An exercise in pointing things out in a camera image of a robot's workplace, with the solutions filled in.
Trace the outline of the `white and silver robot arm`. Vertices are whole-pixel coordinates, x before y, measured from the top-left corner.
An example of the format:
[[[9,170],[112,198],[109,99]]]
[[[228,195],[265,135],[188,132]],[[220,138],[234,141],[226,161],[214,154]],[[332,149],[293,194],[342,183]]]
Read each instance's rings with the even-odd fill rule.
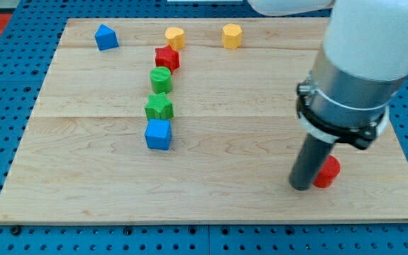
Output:
[[[331,9],[306,80],[297,85],[305,149],[367,149],[408,76],[408,0],[250,1],[265,16]]]

